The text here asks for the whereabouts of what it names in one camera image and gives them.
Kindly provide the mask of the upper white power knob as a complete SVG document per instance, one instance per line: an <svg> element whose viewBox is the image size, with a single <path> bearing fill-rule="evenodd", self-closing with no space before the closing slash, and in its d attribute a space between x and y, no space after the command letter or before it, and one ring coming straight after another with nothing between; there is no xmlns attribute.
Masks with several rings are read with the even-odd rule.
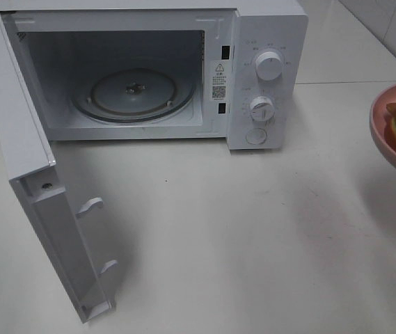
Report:
<svg viewBox="0 0 396 334"><path fill-rule="evenodd" d="M277 79L283 71L283 58L275 50L264 51L255 60L255 71L263 81Z"/></svg>

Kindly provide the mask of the pink round plate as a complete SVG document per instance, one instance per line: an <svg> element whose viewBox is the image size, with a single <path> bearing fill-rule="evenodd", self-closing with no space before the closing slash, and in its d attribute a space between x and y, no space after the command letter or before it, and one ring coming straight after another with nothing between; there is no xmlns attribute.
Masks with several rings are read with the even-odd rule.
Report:
<svg viewBox="0 0 396 334"><path fill-rule="evenodd" d="M386 161L396 169L396 140L388 136L391 115L386 105L396 102L396 84L383 90L370 108L370 133L377 149Z"/></svg>

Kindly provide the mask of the white microwave oven body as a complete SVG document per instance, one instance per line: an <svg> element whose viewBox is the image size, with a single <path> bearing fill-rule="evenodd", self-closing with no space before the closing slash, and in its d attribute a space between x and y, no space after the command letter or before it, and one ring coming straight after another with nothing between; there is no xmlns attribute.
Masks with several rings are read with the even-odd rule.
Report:
<svg viewBox="0 0 396 334"><path fill-rule="evenodd" d="M231 150L276 149L299 67L308 16L297 1L0 1L26 45L41 85L39 118L48 141L224 138ZM275 50L282 74L261 80L255 60ZM228 71L224 100L209 97L214 61ZM194 78L186 106L138 123L95 120L72 103L88 79L146 67ZM276 107L267 122L251 117L250 103L269 97ZM267 131L251 145L249 130Z"/></svg>

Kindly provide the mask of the white warning label sticker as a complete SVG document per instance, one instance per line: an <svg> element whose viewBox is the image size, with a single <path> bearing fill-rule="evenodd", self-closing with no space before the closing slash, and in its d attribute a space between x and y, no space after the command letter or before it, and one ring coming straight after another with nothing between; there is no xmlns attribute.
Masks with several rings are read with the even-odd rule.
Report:
<svg viewBox="0 0 396 334"><path fill-rule="evenodd" d="M226 98L229 75L226 67L225 61L214 61L210 65L209 97L213 101L221 101Z"/></svg>

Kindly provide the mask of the white microwave door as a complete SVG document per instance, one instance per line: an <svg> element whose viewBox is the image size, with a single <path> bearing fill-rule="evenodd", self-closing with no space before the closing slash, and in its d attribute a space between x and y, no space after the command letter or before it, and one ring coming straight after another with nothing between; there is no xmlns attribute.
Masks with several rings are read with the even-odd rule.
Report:
<svg viewBox="0 0 396 334"><path fill-rule="evenodd" d="M103 206L91 198L70 205L39 118L41 85L11 15L0 14L0 144L9 184L83 323L110 310L102 271L93 263L80 220Z"/></svg>

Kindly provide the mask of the glass microwave turntable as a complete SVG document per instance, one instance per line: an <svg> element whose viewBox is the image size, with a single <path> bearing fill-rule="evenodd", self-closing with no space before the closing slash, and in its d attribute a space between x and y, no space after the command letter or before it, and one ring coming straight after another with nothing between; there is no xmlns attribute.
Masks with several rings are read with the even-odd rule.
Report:
<svg viewBox="0 0 396 334"><path fill-rule="evenodd" d="M110 123L156 120L186 106L195 79L146 67L88 79L72 93L72 103L87 116Z"/></svg>

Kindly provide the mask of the white timer knob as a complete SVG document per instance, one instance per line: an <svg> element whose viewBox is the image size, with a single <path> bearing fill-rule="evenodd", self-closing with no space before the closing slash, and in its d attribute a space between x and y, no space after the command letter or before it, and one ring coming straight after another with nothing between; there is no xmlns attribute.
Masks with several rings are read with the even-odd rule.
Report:
<svg viewBox="0 0 396 334"><path fill-rule="evenodd" d="M276 113L274 102L265 96L255 97L250 103L251 117L256 122L267 122Z"/></svg>

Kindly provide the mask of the round door release button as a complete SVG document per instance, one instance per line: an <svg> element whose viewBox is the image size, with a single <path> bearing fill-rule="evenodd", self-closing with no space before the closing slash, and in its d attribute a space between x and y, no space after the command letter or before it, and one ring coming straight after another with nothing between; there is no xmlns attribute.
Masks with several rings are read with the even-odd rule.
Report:
<svg viewBox="0 0 396 334"><path fill-rule="evenodd" d="M261 128L251 129L246 134L246 141L251 145L262 145L267 141L267 131Z"/></svg>

